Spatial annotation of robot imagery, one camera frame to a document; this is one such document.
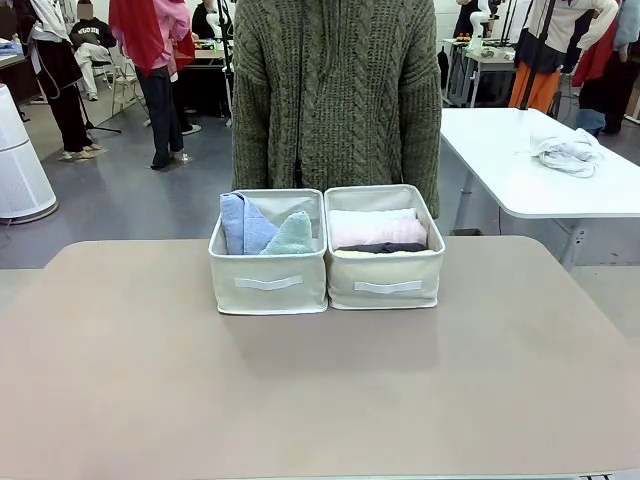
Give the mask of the mint cone towel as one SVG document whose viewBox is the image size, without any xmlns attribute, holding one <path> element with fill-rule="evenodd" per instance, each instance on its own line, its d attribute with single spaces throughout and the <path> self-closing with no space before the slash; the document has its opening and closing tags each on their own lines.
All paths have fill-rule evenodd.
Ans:
<svg viewBox="0 0 640 480">
<path fill-rule="evenodd" d="M 292 213 L 282 223 L 261 255 L 298 255 L 314 252 L 311 219 L 307 212 Z"/>
</svg>

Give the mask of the white towel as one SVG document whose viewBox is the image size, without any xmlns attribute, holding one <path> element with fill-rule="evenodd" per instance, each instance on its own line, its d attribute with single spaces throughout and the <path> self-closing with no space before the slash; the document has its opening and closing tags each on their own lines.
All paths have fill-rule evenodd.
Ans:
<svg viewBox="0 0 640 480">
<path fill-rule="evenodd" d="M 329 224 L 332 228 L 369 226 L 386 223 L 392 220 L 416 219 L 415 208 L 376 211 L 331 210 L 328 212 Z"/>
</svg>

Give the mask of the pink towel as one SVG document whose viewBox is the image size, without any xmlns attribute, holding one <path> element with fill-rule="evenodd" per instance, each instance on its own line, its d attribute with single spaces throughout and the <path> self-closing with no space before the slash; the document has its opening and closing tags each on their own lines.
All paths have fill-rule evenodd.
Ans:
<svg viewBox="0 0 640 480">
<path fill-rule="evenodd" d="M 397 219 L 331 228 L 331 245 L 334 249 L 382 243 L 426 245 L 427 239 L 427 230 L 417 219 Z"/>
</svg>

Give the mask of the dark grey towel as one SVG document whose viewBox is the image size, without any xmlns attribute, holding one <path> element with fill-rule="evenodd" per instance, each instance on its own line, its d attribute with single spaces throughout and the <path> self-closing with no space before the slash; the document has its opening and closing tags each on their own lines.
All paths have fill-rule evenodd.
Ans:
<svg viewBox="0 0 640 480">
<path fill-rule="evenodd" d="M 427 251 L 428 247 L 421 243 L 377 243 L 369 245 L 354 245 L 339 247 L 341 251 L 356 251 L 371 254 L 391 254 L 396 252 L 422 252 Z"/>
</svg>

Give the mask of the yellow towel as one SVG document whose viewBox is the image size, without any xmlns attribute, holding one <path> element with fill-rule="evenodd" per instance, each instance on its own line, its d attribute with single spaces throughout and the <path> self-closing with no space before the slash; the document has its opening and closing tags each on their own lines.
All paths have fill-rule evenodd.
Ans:
<svg viewBox="0 0 640 480">
<path fill-rule="evenodd" d="M 387 258 L 403 258 L 403 257 L 416 257 L 434 254 L 433 250 L 423 250 L 418 252 L 410 251 L 396 251 L 390 253 L 372 253 L 355 250 L 335 250 L 333 254 L 338 258 L 343 259 L 387 259 Z"/>
</svg>

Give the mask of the lavender blue cone towel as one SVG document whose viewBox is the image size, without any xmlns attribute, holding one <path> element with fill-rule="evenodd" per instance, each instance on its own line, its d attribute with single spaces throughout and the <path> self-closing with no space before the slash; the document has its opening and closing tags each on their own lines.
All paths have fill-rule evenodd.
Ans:
<svg viewBox="0 0 640 480">
<path fill-rule="evenodd" d="M 259 255 L 278 232 L 259 208 L 238 192 L 220 196 L 220 217 L 229 255 Z"/>
</svg>

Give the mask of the person's right forearm green sleeve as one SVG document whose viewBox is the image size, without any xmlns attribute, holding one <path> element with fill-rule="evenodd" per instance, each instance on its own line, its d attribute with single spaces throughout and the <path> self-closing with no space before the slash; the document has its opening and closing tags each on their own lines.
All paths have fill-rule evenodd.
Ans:
<svg viewBox="0 0 640 480">
<path fill-rule="evenodd" d="M 264 189 L 268 182 L 269 113 L 245 105 L 234 113 L 235 189 Z"/>
</svg>

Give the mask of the person's left forearm green sleeve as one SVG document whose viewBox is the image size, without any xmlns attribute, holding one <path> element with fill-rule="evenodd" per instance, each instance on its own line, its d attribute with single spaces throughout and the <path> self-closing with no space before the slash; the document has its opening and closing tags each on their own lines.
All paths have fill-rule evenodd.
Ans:
<svg viewBox="0 0 640 480">
<path fill-rule="evenodd" d="M 441 116 L 403 114 L 400 126 L 403 182 L 418 189 L 431 216 L 438 219 Z"/>
</svg>

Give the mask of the white folding table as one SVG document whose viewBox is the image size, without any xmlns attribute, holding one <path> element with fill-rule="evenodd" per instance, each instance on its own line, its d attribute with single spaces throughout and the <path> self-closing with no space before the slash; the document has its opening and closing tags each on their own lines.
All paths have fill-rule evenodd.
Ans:
<svg viewBox="0 0 640 480">
<path fill-rule="evenodd" d="M 535 110 L 446 108 L 443 148 L 465 168 L 454 227 L 466 222 L 475 185 L 500 210 L 524 220 L 551 220 L 568 235 L 560 262 L 571 269 L 596 220 L 640 220 L 640 167 L 596 145 L 595 171 L 577 177 L 544 165 L 534 146 L 542 140 L 574 140 L 577 131 Z"/>
</svg>

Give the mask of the cream fabric storage bin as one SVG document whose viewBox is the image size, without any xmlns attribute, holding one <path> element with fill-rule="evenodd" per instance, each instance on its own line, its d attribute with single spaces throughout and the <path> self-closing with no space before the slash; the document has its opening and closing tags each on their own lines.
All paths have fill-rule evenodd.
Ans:
<svg viewBox="0 0 640 480">
<path fill-rule="evenodd" d="M 327 308 L 324 255 L 327 227 L 322 194 L 312 189 L 233 191 L 248 197 L 278 229 L 307 212 L 314 252 L 298 255 L 229 255 L 219 217 L 208 252 L 218 310 L 233 315 L 319 313 Z"/>
<path fill-rule="evenodd" d="M 327 289 L 343 310 L 430 308 L 437 305 L 445 244 L 418 190 L 410 185 L 332 188 L 324 193 L 327 221 Z M 376 211 L 415 208 L 434 254 L 387 259 L 343 259 L 331 245 L 331 210 Z"/>
</svg>

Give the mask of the person's torso green knit sweater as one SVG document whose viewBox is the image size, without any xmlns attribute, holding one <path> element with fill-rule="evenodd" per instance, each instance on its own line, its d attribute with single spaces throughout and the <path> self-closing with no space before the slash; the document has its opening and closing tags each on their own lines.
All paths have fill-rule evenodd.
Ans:
<svg viewBox="0 0 640 480">
<path fill-rule="evenodd" d="M 264 189 L 405 184 L 401 116 L 442 115 L 433 0 L 238 0 L 233 111 L 269 113 Z"/>
</svg>

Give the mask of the person in pink and red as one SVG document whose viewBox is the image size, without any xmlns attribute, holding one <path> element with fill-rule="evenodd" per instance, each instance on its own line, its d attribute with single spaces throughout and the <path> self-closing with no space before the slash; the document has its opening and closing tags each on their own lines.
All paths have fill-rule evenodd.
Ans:
<svg viewBox="0 0 640 480">
<path fill-rule="evenodd" d="M 135 68 L 149 112 L 155 148 L 150 168 L 184 162 L 171 77 L 194 58 L 187 5 L 184 0 L 110 0 L 109 25 Z"/>
</svg>

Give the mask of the grey metal desk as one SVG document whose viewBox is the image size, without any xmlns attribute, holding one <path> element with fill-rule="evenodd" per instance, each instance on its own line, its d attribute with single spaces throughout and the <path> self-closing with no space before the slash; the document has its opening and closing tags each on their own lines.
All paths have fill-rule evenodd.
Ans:
<svg viewBox="0 0 640 480">
<path fill-rule="evenodd" d="M 449 69 L 444 102 L 456 108 L 507 107 L 516 76 L 515 50 L 486 42 L 479 53 L 469 51 L 467 41 L 444 39 Z"/>
</svg>

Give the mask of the black tripod stand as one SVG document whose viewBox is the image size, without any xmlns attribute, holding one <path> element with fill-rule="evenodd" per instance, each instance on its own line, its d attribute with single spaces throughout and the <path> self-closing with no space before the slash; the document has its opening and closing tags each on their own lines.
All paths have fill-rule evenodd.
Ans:
<svg viewBox="0 0 640 480">
<path fill-rule="evenodd" d="M 82 111 L 82 114 L 83 114 L 83 117 L 84 117 L 84 126 L 85 126 L 85 129 L 87 131 L 96 130 L 96 131 L 103 131 L 103 132 L 109 132 L 109 133 L 115 133 L 115 134 L 121 134 L 122 133 L 122 131 L 120 129 L 101 127 L 101 126 L 95 125 L 91 121 L 91 119 L 89 117 L 89 114 L 87 112 L 87 109 L 86 109 L 86 106 L 85 106 L 85 103 L 84 103 L 84 100 L 83 100 L 81 94 L 78 94 L 78 99 L 79 99 L 79 104 L 80 104 L 81 111 Z"/>
</svg>

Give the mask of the white crumpled cloth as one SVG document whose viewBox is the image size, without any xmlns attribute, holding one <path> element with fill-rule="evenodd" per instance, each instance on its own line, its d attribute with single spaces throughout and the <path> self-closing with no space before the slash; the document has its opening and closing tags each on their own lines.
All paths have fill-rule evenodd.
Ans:
<svg viewBox="0 0 640 480">
<path fill-rule="evenodd" d="M 592 177 L 604 161 L 597 139 L 584 129 L 531 135 L 530 156 L 544 167 L 576 178 Z"/>
</svg>

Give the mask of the seated person black sweatshirt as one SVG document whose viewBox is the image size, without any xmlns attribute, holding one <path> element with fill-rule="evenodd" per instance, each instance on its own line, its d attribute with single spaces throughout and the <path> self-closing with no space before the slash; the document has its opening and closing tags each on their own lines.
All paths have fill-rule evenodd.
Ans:
<svg viewBox="0 0 640 480">
<path fill-rule="evenodd" d="M 116 46 L 116 39 L 109 25 L 94 15 L 91 0 L 78 0 L 76 13 L 77 22 L 71 29 L 70 39 L 87 98 L 95 102 L 98 100 L 98 89 L 94 69 L 113 62 L 111 49 Z"/>
</svg>

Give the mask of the white air purifier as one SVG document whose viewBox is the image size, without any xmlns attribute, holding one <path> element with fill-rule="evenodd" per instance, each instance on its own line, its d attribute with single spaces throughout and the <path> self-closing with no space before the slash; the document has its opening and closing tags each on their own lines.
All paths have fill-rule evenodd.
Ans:
<svg viewBox="0 0 640 480">
<path fill-rule="evenodd" d="M 0 224 L 30 223 L 57 207 L 11 92 L 0 83 Z"/>
</svg>

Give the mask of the red hanging garment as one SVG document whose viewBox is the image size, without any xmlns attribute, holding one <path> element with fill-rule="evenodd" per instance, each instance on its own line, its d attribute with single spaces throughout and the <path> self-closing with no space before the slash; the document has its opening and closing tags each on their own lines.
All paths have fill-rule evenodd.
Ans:
<svg viewBox="0 0 640 480">
<path fill-rule="evenodd" d="M 572 86 L 581 88 L 586 81 L 603 76 L 604 68 L 613 53 L 617 23 L 614 22 L 603 37 L 582 54 L 573 75 Z"/>
</svg>

